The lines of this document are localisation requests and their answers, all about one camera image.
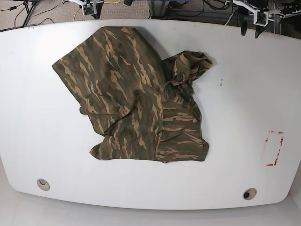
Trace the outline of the camouflage t-shirt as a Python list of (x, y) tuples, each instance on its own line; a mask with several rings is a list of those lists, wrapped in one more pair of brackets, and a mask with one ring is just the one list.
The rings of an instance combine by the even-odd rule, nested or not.
[(192, 84), (211, 66), (193, 51), (163, 60), (135, 28), (107, 26), (52, 67), (103, 136), (93, 157), (168, 163), (206, 158)]

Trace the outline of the red tape rectangle marking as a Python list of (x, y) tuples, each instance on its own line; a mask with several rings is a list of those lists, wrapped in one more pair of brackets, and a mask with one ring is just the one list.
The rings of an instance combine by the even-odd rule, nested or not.
[(284, 139), (282, 131), (268, 131), (268, 135), (264, 143), (263, 163), (265, 166), (275, 166), (280, 154)]

